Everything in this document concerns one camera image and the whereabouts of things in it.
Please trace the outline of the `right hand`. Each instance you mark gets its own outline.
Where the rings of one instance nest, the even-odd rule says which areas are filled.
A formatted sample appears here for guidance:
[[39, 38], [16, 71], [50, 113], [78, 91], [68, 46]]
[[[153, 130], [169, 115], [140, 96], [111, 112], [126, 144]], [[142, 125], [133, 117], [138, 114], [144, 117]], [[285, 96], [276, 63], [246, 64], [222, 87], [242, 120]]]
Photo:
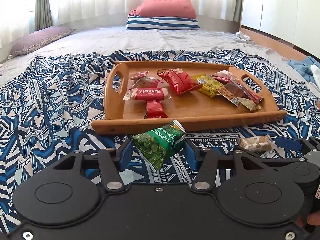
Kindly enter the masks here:
[[[306, 222], [309, 225], [320, 226], [320, 211], [318, 210], [318, 211], [308, 215]], [[304, 226], [304, 220], [301, 215], [298, 216], [296, 224], [300, 227]]]

